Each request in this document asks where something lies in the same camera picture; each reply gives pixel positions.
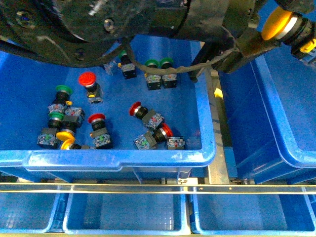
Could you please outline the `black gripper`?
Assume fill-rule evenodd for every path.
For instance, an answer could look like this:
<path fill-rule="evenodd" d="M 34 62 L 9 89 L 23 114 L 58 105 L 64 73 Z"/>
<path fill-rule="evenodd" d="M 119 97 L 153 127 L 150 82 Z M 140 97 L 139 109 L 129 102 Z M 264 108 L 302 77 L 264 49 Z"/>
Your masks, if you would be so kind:
<path fill-rule="evenodd" d="M 192 0 L 187 14 L 187 38 L 205 43 L 192 62 L 211 61 L 214 69 L 232 73 L 280 46 L 258 31 L 265 0 Z"/>

